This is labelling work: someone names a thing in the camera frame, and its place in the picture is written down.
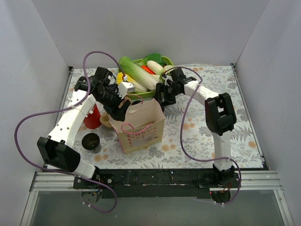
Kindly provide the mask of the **brown cardboard cup carrier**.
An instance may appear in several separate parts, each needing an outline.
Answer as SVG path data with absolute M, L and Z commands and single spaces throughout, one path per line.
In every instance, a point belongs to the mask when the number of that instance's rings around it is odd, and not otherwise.
M 107 129 L 113 129 L 112 125 L 110 124 L 109 115 L 106 112 L 101 114 L 100 123 Z

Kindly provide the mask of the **pink paper gift bag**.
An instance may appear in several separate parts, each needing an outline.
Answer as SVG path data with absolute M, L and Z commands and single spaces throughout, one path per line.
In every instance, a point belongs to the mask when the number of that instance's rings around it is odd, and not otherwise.
M 129 106 L 124 121 L 117 121 L 109 116 L 109 122 L 125 154 L 161 142 L 165 119 L 161 106 L 155 99 Z

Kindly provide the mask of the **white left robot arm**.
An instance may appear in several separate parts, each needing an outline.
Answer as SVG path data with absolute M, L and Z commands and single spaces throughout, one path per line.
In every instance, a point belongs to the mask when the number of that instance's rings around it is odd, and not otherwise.
M 124 121 L 131 105 L 125 97 L 134 90 L 135 86 L 128 81 L 116 84 L 113 73 L 102 67 L 98 67 L 93 76 L 80 77 L 74 87 L 69 110 L 47 137 L 40 137 L 37 141 L 44 163 L 84 177 L 89 188 L 96 188 L 100 177 L 95 174 L 95 166 L 82 160 L 80 154 L 73 150 L 76 134 L 97 102 L 113 119 Z

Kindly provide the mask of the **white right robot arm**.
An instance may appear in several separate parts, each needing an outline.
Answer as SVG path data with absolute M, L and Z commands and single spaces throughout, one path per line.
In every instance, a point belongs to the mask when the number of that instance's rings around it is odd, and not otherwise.
M 231 160 L 231 132 L 237 122 L 231 97 L 219 94 L 202 84 L 201 76 L 187 77 L 183 66 L 165 68 L 160 76 L 162 83 L 156 85 L 154 99 L 161 108 L 176 103 L 176 96 L 184 94 L 190 101 L 196 100 L 205 107 L 205 120 L 214 138 L 213 172 L 205 182 L 218 187 L 226 186 L 234 177 L 235 167 Z

